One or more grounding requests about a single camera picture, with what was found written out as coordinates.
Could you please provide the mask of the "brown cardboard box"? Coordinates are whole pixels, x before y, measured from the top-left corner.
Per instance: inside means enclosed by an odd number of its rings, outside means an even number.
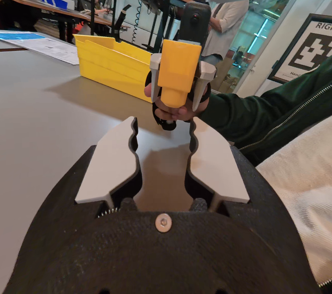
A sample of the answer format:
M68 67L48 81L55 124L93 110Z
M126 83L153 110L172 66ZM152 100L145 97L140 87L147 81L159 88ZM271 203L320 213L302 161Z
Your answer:
M228 74L228 71L231 69L233 62L234 61L231 58L226 57L216 65L216 76L211 82L212 90L215 92L219 91L219 88L221 87L223 80Z

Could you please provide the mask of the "person's white clothing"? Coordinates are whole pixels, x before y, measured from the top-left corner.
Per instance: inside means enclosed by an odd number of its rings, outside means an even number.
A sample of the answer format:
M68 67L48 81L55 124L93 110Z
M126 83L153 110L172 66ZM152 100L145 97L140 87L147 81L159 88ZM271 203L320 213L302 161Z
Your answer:
M319 285L332 277L332 117L305 130L256 170L286 206Z

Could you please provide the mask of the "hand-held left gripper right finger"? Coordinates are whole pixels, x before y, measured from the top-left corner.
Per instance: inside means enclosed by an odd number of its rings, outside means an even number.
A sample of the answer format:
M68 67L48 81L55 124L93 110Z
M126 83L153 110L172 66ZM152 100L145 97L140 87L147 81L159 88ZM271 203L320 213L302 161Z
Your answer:
M189 196L205 200L212 212L225 201L247 204L250 197L229 142L197 117L190 122L190 138L185 174Z

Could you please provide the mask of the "person's right forearm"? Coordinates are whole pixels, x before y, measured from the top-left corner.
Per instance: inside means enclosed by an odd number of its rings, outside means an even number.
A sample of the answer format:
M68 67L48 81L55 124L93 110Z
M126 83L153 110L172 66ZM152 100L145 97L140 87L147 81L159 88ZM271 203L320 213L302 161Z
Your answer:
M285 87L272 89L260 97L211 95L206 109L198 117L227 140L250 144L278 125L280 119L301 103L301 97Z

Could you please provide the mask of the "black framed marker sign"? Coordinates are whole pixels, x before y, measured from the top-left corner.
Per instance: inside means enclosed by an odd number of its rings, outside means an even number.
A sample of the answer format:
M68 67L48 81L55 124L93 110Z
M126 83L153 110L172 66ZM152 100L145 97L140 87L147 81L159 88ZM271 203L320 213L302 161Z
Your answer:
M332 55L332 16L309 14L268 80L284 84L312 72Z

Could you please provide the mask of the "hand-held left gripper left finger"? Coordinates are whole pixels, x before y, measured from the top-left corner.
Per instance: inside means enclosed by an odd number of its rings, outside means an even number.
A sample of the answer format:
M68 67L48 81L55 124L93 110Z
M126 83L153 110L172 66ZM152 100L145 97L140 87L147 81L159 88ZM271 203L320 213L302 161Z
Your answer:
M101 138L76 195L77 204L104 201L110 209L120 209L125 198L139 193L143 179L137 134L137 118L130 116Z

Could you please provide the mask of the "yellow plastic block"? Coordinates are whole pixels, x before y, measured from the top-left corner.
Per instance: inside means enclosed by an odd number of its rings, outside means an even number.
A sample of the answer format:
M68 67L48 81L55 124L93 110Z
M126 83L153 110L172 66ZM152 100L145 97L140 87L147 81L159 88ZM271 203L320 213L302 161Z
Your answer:
M185 105L201 53L201 45L193 42L164 40L158 86L161 101L170 108Z

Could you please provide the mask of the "yellow plastic bin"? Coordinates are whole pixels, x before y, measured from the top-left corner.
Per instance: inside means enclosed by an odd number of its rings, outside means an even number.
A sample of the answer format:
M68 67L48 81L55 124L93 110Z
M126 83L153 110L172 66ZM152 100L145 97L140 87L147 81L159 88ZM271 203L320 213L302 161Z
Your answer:
M151 53L111 37L74 37L82 77L152 103L144 94Z

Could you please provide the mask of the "printed paper sheet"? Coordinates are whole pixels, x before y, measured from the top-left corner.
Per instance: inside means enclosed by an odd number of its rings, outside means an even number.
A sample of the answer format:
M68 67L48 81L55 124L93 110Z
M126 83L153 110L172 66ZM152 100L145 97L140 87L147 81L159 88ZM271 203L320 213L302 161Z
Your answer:
M49 38L34 32L1 30L0 40L71 65L79 65L77 47L59 39Z

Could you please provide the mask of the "wooden top office desk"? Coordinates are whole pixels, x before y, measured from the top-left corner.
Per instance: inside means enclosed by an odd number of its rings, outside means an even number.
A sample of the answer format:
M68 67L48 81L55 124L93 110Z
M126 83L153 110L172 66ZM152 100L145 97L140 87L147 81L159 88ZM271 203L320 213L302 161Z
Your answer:
M56 6L52 6L48 3L45 3L41 0L12 0L15 1L17 3L26 5L26 6L31 6L31 7L35 7L38 9L42 9L44 11L49 11L49 12L53 12L56 14L60 14L62 15L66 15L66 16L70 16L73 19L79 20L79 21L86 21L86 23L91 21L91 16L85 13L79 13L75 10L70 10L70 9L62 9L62 8L58 8ZM112 24L111 21L98 17L97 15L94 16L94 23L95 24L102 24L102 25L106 25L111 27L111 29L114 29L114 26ZM127 31L128 29L130 29L130 26L126 26L126 25L121 25L120 27L120 32L122 31Z

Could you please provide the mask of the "black office chair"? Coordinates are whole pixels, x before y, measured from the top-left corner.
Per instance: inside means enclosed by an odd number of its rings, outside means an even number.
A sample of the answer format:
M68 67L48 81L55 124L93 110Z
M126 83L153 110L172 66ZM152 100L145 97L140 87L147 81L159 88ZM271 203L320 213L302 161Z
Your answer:
M123 24L123 22L124 22L124 20L126 18L127 10L129 8L131 8L131 5L130 4L126 5L121 10L120 15L119 15L117 21L112 24L112 35L113 35L114 39L118 43L121 42L121 40L120 40L120 30L121 30L122 24Z

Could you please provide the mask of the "person's right hand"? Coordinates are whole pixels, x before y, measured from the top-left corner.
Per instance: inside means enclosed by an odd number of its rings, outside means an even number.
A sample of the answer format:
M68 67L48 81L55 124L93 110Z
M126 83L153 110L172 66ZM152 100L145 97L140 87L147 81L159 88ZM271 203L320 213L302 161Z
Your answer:
M187 98L184 106L179 108L168 107L161 101L161 97L158 97L155 101L157 109L154 111L155 115L161 120L166 121L190 121L194 117L198 117L203 113L208 104L210 98L207 98L204 102L200 103L197 110L193 111L193 102Z

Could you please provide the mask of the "grey desk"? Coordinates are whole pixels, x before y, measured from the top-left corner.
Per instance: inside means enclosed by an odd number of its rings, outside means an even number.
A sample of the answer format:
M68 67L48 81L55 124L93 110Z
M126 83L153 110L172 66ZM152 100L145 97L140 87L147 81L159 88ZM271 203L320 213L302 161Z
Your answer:
M189 124L166 132L149 102L80 76L79 67L29 50L0 58L1 293L26 232L52 188L110 129L138 120L142 211L185 211Z

